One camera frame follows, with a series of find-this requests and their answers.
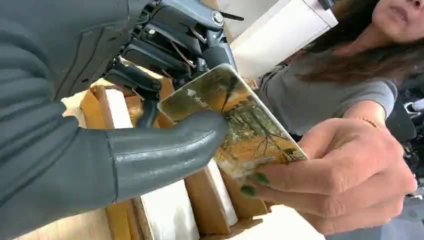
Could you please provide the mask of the person's hand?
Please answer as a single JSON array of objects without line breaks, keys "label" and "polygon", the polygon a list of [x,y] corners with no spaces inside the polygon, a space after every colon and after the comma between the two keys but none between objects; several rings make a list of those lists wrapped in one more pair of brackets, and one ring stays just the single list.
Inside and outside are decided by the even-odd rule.
[{"label": "person's hand", "polygon": [[307,160],[258,168],[240,191],[295,209],[325,236],[388,223],[417,189],[402,146],[368,119],[325,120],[299,145]]}]

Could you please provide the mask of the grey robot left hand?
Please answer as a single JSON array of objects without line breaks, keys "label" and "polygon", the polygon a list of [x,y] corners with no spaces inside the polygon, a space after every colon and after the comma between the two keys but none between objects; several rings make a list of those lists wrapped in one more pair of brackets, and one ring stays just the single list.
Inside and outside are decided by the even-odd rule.
[{"label": "grey robot left hand", "polygon": [[0,3],[0,237],[105,208],[205,167],[228,134],[207,110],[171,128],[86,129],[62,98],[127,42],[145,0]]}]

